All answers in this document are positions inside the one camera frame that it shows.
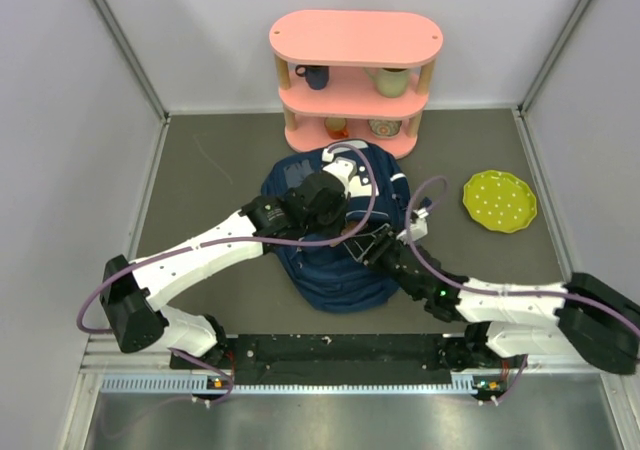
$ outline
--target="blue mug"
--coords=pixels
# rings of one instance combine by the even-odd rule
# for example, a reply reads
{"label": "blue mug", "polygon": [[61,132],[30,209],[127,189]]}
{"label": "blue mug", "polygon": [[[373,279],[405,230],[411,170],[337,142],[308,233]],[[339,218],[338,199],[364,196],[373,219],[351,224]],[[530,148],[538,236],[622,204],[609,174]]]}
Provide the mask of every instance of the blue mug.
{"label": "blue mug", "polygon": [[323,65],[297,65],[296,75],[304,77],[313,90],[322,90],[329,83],[329,67]]}

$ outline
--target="wooden shelf post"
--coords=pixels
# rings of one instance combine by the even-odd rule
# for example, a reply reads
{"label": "wooden shelf post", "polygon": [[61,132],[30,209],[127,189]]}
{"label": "wooden shelf post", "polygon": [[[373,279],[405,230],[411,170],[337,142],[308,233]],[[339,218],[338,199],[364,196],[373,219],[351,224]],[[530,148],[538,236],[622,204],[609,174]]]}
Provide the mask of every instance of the wooden shelf post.
{"label": "wooden shelf post", "polygon": [[291,88],[291,80],[289,79],[289,66],[287,62],[281,59],[279,56],[274,55],[276,58],[276,70],[278,71],[278,83],[283,90],[289,90]]}
{"label": "wooden shelf post", "polygon": [[409,135],[410,137],[415,137],[418,135],[420,120],[422,120],[422,112],[411,117],[411,119],[409,120],[409,127],[407,128],[407,135]]}
{"label": "wooden shelf post", "polygon": [[433,77],[433,68],[435,66],[436,61],[431,60],[420,69],[420,78],[418,79],[418,86],[416,87],[416,93],[419,95],[426,95],[429,93],[429,85],[431,84],[431,77]]}
{"label": "wooden shelf post", "polygon": [[298,128],[296,124],[296,116],[287,107],[282,107],[282,110],[284,111],[284,123],[287,127],[287,130],[289,130],[290,132],[293,132]]}

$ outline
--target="green polka dot plate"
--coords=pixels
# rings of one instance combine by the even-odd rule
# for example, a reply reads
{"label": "green polka dot plate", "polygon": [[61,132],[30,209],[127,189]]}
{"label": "green polka dot plate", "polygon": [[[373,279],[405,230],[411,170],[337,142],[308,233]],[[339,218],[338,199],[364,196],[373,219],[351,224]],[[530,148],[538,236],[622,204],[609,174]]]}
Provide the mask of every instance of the green polka dot plate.
{"label": "green polka dot plate", "polygon": [[536,196],[515,175],[498,170],[476,173],[464,185],[462,203],[476,222],[494,232],[523,230],[536,218]]}

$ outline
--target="metal frame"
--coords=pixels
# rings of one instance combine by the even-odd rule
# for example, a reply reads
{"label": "metal frame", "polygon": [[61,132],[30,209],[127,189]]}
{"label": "metal frame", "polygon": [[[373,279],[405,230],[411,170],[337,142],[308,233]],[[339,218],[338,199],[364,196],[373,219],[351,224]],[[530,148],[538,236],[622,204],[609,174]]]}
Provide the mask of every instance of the metal frame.
{"label": "metal frame", "polygon": [[153,108],[154,112],[156,112],[156,114],[158,115],[158,118],[160,118],[163,122],[166,122],[169,117],[169,113],[164,108],[164,105],[162,105],[160,97],[153,88],[149,77],[147,77],[147,74],[142,68],[140,60],[138,60],[138,57],[133,51],[129,40],[127,40],[127,37],[125,36],[122,27],[118,23],[115,15],[111,11],[109,4],[106,0],[91,1],[95,9],[98,11],[98,14],[100,15],[103,23],[107,27],[108,32],[113,37],[116,47],[118,47],[118,50],[120,51],[120,55],[122,55],[122,58],[127,63],[136,82],[140,86],[142,93],[149,101],[149,104]]}
{"label": "metal frame", "polygon": [[593,0],[578,0],[578,2],[576,3],[576,6],[571,12],[571,15],[569,15],[567,22],[564,24],[560,35],[547,54],[542,67],[540,67],[540,70],[533,79],[529,90],[527,90],[522,104],[518,107],[523,115],[527,114],[527,112],[531,109],[531,106],[538,98],[540,90],[542,89],[545,81],[551,74],[551,71],[558,62],[558,58],[562,54],[565,46],[569,42],[569,39],[573,35],[575,29],[578,27],[578,24],[582,20],[582,17],[584,16],[587,9],[590,7],[592,1]]}
{"label": "metal frame", "polygon": [[[567,45],[580,20],[593,0],[579,0],[569,19],[564,25],[557,41],[547,55],[542,67],[526,93],[524,101],[518,108],[513,109],[513,116],[531,168],[540,203],[547,218],[549,231],[558,255],[561,271],[565,278],[570,275],[572,251],[565,238],[562,222],[557,215],[554,199],[548,178],[538,157],[535,139],[527,122],[527,112],[535,103],[545,81],[556,65],[559,56]],[[147,97],[154,111],[162,119],[164,125],[158,139],[156,152],[149,170],[147,184],[141,200],[138,219],[131,235],[129,256],[134,256],[142,232],[153,181],[158,169],[160,155],[166,138],[170,115],[165,110],[160,98],[146,76],[138,58],[117,22],[106,0],[92,0],[104,21],[108,31],[113,36],[122,57],[129,65],[141,90]],[[91,337],[87,343],[85,355],[79,370],[76,388],[67,415],[59,450],[84,448],[91,419],[97,403],[98,394],[102,386],[103,375],[109,373],[129,374],[158,374],[171,371],[176,373],[190,373],[189,371],[169,370],[170,354],[166,349],[147,350],[135,355],[120,353],[112,336]],[[529,358],[526,373],[592,373],[597,372],[583,361],[568,357],[535,357]],[[604,391],[611,406],[612,414],[618,428],[621,440],[628,449],[640,448],[640,385],[629,378],[615,375],[602,375]]]}
{"label": "metal frame", "polygon": [[[572,255],[575,255],[575,252],[571,250],[565,238],[566,232],[562,230],[562,221],[556,212],[558,207],[554,204],[546,172],[538,158],[535,137],[530,130],[528,119],[518,109],[513,110],[513,116],[533,174],[538,199],[549,226],[560,270],[566,280],[575,268],[572,263]],[[601,379],[624,448],[629,450],[640,448],[640,376],[621,377],[603,373]]]}

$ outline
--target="pink shelf board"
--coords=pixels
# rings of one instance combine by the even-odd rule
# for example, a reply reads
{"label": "pink shelf board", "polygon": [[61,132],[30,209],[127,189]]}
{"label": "pink shelf board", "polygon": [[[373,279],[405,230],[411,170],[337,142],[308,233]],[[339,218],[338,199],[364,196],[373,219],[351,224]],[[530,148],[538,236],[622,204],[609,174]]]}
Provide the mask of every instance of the pink shelf board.
{"label": "pink shelf board", "polygon": [[398,98],[380,95],[362,68],[329,68],[329,83],[322,90],[312,90],[295,72],[290,79],[291,88],[280,89],[280,98],[301,115],[403,120],[420,113],[429,99],[415,92],[417,75],[411,76],[409,88]]}
{"label": "pink shelf board", "polygon": [[354,67],[419,67],[442,40],[434,22],[405,12],[300,10],[269,32],[273,51],[288,62]]}
{"label": "pink shelf board", "polygon": [[[284,130],[287,142],[296,152],[308,152],[316,148],[323,148],[332,143],[338,142],[327,134],[324,128],[324,118],[321,117],[305,117],[296,115],[298,128],[290,131]],[[396,158],[407,156],[416,146],[418,137],[409,137],[406,134],[405,122],[400,129],[400,133],[394,138],[378,138],[369,128],[366,120],[348,120],[347,129],[349,130],[349,138],[359,138],[367,142],[379,145]]]}

